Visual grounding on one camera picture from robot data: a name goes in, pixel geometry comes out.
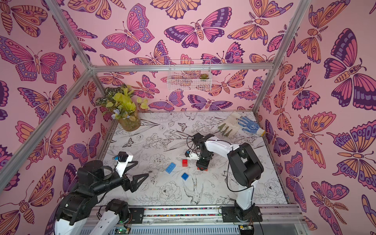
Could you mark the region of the small red lego brick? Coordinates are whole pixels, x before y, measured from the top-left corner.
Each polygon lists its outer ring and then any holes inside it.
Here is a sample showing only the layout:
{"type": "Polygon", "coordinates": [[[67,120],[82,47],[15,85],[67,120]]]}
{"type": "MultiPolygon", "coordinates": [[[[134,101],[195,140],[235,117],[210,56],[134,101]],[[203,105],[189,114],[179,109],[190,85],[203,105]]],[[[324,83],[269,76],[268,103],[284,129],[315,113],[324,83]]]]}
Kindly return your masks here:
{"type": "Polygon", "coordinates": [[[188,167],[188,161],[186,159],[182,160],[182,167],[188,167]]]}

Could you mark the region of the small blue lego brick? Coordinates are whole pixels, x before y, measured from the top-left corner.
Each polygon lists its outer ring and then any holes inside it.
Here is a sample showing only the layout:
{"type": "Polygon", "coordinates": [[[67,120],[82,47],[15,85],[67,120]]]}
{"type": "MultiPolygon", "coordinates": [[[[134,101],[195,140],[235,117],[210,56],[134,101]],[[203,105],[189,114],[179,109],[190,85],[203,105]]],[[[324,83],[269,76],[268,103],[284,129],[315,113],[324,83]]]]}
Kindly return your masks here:
{"type": "Polygon", "coordinates": [[[189,178],[189,175],[186,174],[186,173],[183,173],[183,175],[181,176],[181,178],[186,181],[188,178],[189,178]]]}

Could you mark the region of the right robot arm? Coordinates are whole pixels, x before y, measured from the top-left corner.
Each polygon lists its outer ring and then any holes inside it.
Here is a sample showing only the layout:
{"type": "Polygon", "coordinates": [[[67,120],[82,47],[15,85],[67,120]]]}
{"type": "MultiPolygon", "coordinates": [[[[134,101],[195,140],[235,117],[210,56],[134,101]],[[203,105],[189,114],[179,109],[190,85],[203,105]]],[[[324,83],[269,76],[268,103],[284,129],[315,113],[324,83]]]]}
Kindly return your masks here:
{"type": "Polygon", "coordinates": [[[190,158],[196,158],[196,166],[200,171],[208,169],[212,157],[217,154],[228,160],[228,172],[231,171],[238,183],[234,212],[240,221],[248,221],[255,212],[254,190],[264,172],[264,167],[253,148],[248,143],[231,144],[213,134],[197,133],[191,137],[193,147],[187,151],[190,158]]]}

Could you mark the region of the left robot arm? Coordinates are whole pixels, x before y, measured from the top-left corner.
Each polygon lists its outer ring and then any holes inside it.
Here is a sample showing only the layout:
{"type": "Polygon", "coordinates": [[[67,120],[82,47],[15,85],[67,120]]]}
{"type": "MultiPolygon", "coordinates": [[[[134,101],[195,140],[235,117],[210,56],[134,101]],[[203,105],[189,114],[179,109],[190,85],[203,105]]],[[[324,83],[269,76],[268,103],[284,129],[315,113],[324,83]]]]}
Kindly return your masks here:
{"type": "Polygon", "coordinates": [[[103,165],[100,160],[87,162],[77,172],[78,182],[72,191],[60,202],[55,213],[54,233],[56,235],[79,235],[89,219],[93,208],[101,202],[99,196],[121,187],[125,192],[136,192],[149,177],[147,173],[134,175],[127,171],[137,161],[117,162],[114,168],[103,165]]]}

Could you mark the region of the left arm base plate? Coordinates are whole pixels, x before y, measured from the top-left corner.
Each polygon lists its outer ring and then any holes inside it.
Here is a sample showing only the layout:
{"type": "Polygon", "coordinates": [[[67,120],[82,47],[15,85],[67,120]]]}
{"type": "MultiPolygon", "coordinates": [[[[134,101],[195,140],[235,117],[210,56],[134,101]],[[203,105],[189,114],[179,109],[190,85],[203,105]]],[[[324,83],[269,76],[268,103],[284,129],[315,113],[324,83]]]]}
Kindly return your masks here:
{"type": "Polygon", "coordinates": [[[143,223],[145,208],[129,208],[128,211],[128,220],[126,221],[126,224],[143,223]]]}

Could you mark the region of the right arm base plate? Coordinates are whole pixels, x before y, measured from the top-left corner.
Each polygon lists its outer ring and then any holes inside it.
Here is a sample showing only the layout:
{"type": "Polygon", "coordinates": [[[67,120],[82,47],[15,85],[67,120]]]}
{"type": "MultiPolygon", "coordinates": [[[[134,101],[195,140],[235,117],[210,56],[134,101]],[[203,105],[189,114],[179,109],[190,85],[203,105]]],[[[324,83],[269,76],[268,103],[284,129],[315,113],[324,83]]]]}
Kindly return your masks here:
{"type": "Polygon", "coordinates": [[[248,210],[240,207],[220,207],[223,222],[263,222],[260,208],[252,206],[248,210]]]}

